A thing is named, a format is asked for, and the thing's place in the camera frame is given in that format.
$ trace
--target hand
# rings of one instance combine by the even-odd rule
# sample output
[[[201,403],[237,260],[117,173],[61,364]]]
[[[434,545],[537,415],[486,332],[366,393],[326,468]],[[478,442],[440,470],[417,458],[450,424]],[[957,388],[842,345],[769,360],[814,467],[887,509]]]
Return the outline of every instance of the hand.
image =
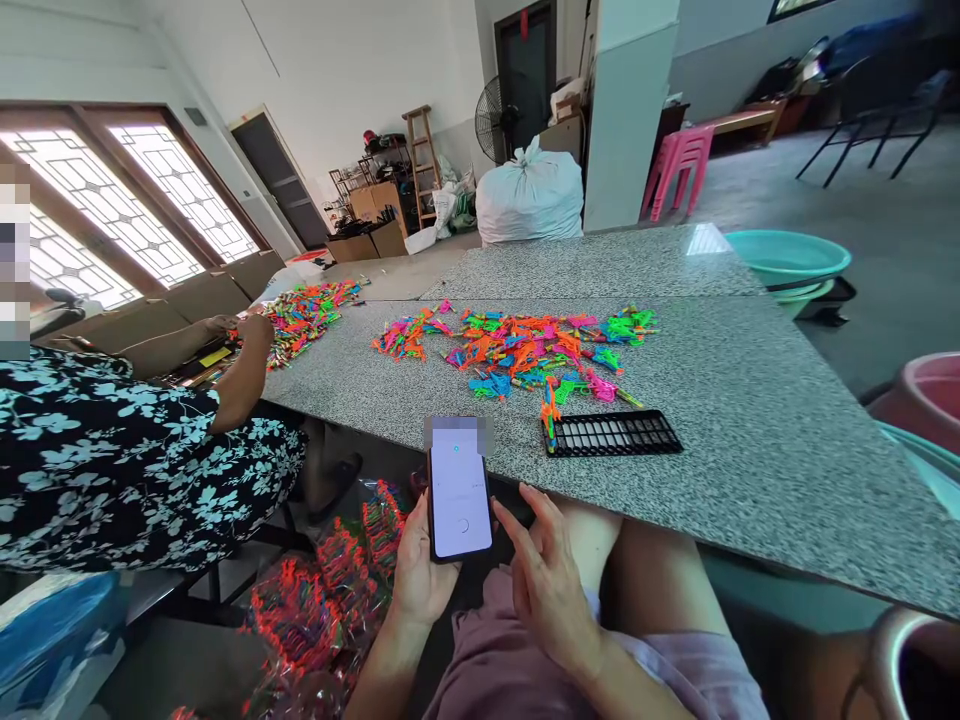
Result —
[[[430,528],[427,522],[426,490],[407,517],[397,550],[397,573],[391,613],[429,630],[437,621],[460,576],[460,563],[438,565],[430,559]]]
[[[537,532],[526,528],[493,500],[493,512],[513,541],[513,605],[540,649],[574,677],[599,674],[603,635],[593,619],[570,552],[563,513],[546,495],[526,483],[520,495],[537,516]]]
[[[237,324],[241,340],[259,339],[267,344],[273,343],[273,323],[263,315],[247,315]]]
[[[200,321],[211,338],[226,336],[227,332],[233,330],[238,322],[239,319],[236,315],[214,315],[212,318]]]

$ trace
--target wall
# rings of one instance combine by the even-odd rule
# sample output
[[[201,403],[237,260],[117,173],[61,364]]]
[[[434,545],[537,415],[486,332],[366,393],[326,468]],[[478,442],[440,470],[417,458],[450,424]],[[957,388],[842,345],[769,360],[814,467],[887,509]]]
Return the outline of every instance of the wall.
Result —
[[[477,31],[480,36],[480,56],[484,79],[489,82],[497,75],[497,41],[494,23],[520,12],[534,0],[475,0]],[[593,0],[592,12],[599,0]],[[580,46],[583,40],[583,20],[587,0],[557,0],[557,80],[578,77]],[[586,72],[587,53],[584,53],[583,71]]]
[[[356,162],[365,130],[405,132],[401,115],[428,104],[440,135],[472,120],[482,89],[472,0],[143,5],[228,124],[269,108],[316,202],[337,197],[329,171]]]
[[[121,0],[0,0],[0,101],[168,105],[231,192],[253,210],[267,241],[283,257],[298,253],[215,124],[198,128],[187,118],[183,108],[201,103],[138,24]]]
[[[634,225],[646,185],[678,0],[602,0],[590,130],[584,230]]]
[[[835,0],[767,25],[772,0],[681,0],[670,92],[693,122],[732,112],[766,70],[824,35],[922,9],[922,0]]]

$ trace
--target phone screen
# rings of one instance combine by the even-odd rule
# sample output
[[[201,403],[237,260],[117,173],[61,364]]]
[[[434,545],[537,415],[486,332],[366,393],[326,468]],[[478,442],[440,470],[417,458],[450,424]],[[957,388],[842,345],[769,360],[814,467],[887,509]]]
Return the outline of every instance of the phone screen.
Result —
[[[493,544],[483,456],[476,427],[433,429],[430,502],[438,558],[486,550]]]

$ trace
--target smartphone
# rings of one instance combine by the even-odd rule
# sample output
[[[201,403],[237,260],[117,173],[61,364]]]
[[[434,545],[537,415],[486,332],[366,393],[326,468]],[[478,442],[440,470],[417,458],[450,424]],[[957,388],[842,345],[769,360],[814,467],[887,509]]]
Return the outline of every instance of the smartphone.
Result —
[[[430,555],[448,563],[489,550],[493,511],[477,418],[433,418],[427,453]]]

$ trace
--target phone case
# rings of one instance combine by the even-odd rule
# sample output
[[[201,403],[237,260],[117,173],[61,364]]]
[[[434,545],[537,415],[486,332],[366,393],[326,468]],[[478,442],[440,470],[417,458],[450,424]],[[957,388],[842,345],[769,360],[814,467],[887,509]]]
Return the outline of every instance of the phone case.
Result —
[[[427,487],[430,488],[430,502],[427,503],[427,516],[430,522],[430,559],[438,565],[457,562],[471,555],[487,552],[493,547],[493,508],[490,507],[490,479],[487,477],[487,459],[481,456],[480,461],[483,463],[483,489],[487,495],[487,519],[490,522],[490,547],[442,558],[437,556],[437,547],[433,544],[433,457],[432,451],[427,451]]]

